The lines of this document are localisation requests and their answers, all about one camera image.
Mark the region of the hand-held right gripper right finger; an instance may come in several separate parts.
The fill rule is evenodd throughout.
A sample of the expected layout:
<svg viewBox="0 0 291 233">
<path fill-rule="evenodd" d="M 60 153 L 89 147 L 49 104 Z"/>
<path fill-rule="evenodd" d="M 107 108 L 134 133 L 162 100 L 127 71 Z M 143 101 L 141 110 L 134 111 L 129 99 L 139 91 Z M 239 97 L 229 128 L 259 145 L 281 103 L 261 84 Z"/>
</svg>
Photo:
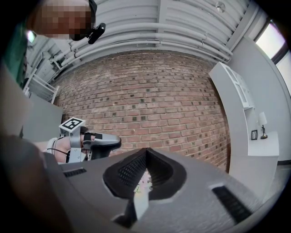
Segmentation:
<svg viewBox="0 0 291 233">
<path fill-rule="evenodd" d="M 136 222 L 138 233 L 228 233 L 236 223 L 212 189 L 225 186 L 252 213 L 261 200 L 246 186 L 211 163 L 156 149 L 179 162 L 187 172 L 182 188 L 170 199 L 150 201 Z"/>
</svg>

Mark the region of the person's left hand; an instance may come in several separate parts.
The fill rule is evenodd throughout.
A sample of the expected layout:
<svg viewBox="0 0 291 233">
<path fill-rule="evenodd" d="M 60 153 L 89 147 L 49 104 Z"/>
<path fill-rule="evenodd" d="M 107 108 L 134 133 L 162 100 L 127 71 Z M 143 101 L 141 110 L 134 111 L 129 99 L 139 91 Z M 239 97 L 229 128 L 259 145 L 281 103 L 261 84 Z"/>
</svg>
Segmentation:
<svg viewBox="0 0 291 233">
<path fill-rule="evenodd" d="M 65 163 L 66 155 L 64 153 L 67 153 L 71 149 L 70 138 L 64 137 L 64 138 L 59 139 L 56 142 L 55 149 L 56 151 L 54 152 L 54 155 L 57 162 Z"/>
</svg>

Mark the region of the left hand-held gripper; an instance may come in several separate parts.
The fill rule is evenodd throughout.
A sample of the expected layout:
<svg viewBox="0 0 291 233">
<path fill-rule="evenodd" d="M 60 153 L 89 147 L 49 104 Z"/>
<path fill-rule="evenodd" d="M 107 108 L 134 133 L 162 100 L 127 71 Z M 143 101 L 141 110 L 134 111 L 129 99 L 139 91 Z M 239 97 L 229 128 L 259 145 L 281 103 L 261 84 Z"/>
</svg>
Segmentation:
<svg viewBox="0 0 291 233">
<path fill-rule="evenodd" d="M 70 140 L 70 156 L 67 163 L 83 162 L 105 157 L 101 149 L 121 147 L 121 138 L 117 135 L 90 131 L 85 121 L 72 117 L 59 125 L 60 135 Z"/>
</svg>

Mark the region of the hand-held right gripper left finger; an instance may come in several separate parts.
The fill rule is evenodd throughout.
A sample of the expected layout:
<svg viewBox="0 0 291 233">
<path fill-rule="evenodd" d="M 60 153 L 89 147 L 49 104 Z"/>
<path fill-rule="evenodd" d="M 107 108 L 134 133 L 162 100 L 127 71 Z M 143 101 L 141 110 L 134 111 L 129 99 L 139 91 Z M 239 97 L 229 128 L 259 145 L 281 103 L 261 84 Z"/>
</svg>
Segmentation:
<svg viewBox="0 0 291 233">
<path fill-rule="evenodd" d="M 65 174 L 65 210 L 74 233 L 145 233 L 146 194 L 135 190 L 146 171 L 147 150 L 73 163 Z"/>
</svg>

